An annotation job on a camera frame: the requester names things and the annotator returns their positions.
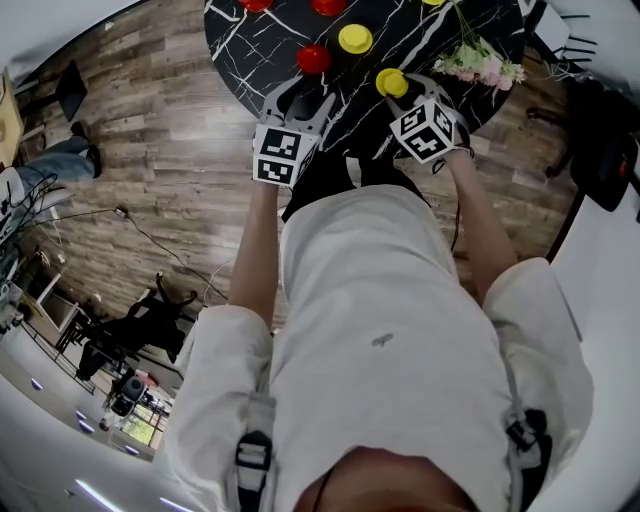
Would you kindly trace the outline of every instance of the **flower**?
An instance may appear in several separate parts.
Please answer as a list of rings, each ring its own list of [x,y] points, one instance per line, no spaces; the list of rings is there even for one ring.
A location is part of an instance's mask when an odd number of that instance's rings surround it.
[[[502,61],[497,55],[490,55],[482,62],[482,69],[480,70],[480,79],[490,77],[493,75],[500,76],[502,70]]]
[[[501,91],[508,91],[513,87],[513,80],[507,76],[500,77],[497,85]]]
[[[486,39],[477,36],[455,1],[453,5],[460,20],[461,41],[452,54],[441,55],[435,61],[433,71],[502,91],[522,82],[525,78],[523,67],[503,59]]]
[[[476,78],[476,75],[473,71],[459,70],[456,72],[456,76],[458,77],[458,80],[462,80],[463,82],[473,82]]]
[[[498,73],[489,73],[487,75],[480,76],[478,80],[489,87],[495,87],[498,85],[500,78],[502,77]]]

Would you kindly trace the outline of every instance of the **jeans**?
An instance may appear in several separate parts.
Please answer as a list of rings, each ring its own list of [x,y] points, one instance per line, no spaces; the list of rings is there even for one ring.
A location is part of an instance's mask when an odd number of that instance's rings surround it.
[[[87,139],[74,135],[68,140],[51,146],[28,164],[18,167],[16,171],[24,185],[25,194],[51,174],[55,174],[58,181],[93,179],[95,174],[93,162],[80,156],[80,153],[88,148]]]
[[[360,168],[362,169],[361,183],[363,187],[397,185],[406,188],[425,201],[415,183],[407,178],[402,171],[396,169],[393,166],[393,161],[360,160]],[[309,167],[294,185],[291,201],[282,214],[282,220],[287,222],[300,208],[319,199],[355,188],[349,177],[344,157],[331,156],[317,151]]]

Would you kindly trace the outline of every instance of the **floor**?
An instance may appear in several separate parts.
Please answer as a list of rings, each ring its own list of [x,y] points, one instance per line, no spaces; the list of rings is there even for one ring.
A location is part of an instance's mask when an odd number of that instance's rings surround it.
[[[202,0],[149,0],[101,24],[45,64],[41,93],[75,59],[89,94],[76,119],[89,126],[104,160],[95,181],[69,184],[61,216],[125,206],[137,225],[170,249],[199,277],[114,213],[98,213],[31,228],[23,247],[39,243],[62,272],[58,285],[71,298],[93,298],[99,310],[121,316],[164,272],[176,298],[198,292],[203,302],[209,275],[238,249],[251,182],[251,139],[256,120],[221,81],[211,62],[203,27]],[[530,77],[473,137],[485,186],[521,258],[546,255],[573,201],[568,175],[547,181],[544,171],[559,158],[564,133],[531,121],[526,109],[563,111],[564,89],[525,61]],[[47,143],[69,136],[60,108],[43,112]],[[449,240],[456,196],[448,172],[433,176],[411,160],[398,165],[429,200]],[[281,206],[289,193],[280,192]],[[461,282],[471,290],[464,234],[455,248]],[[233,264],[213,285],[228,290]],[[209,305],[223,300],[211,289]],[[281,294],[276,325],[287,307]]]

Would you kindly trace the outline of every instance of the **desk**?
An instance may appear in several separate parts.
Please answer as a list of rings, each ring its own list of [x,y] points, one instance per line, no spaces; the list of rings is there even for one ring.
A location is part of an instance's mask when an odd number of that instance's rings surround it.
[[[518,0],[463,0],[459,6],[469,25],[497,52],[514,63],[522,61],[524,24]],[[460,22],[451,2],[432,7],[420,0],[348,0],[341,14],[327,17],[313,10],[311,0],[276,0],[260,13],[246,11],[238,0],[209,0],[204,21],[216,69],[256,117],[265,95],[299,73],[298,50],[325,45],[332,64],[322,76],[310,76],[302,92],[314,108],[323,94],[337,95],[319,149],[364,158],[392,156],[400,148],[389,129],[393,115],[375,87],[378,72],[398,68],[430,75],[440,55],[460,42]],[[371,31],[373,46],[366,53],[353,55],[339,46],[338,33],[351,23]],[[509,96],[508,91],[455,77],[435,78],[472,131]]]
[[[0,79],[4,84],[4,89],[0,84],[0,91],[4,90],[2,101],[0,101],[0,163],[3,163],[5,167],[11,167],[18,154],[24,133],[24,124],[6,69]]]

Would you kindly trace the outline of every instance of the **shoe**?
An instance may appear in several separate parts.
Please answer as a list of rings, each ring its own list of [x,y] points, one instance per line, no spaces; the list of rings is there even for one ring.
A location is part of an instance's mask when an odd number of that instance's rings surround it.
[[[89,149],[87,149],[87,160],[93,163],[93,179],[95,180],[102,174],[102,160],[100,159],[100,150],[97,146],[89,146]]]
[[[76,121],[71,125],[71,134],[75,135],[76,137],[82,137],[89,140],[89,137],[87,137],[87,132],[80,121]]]

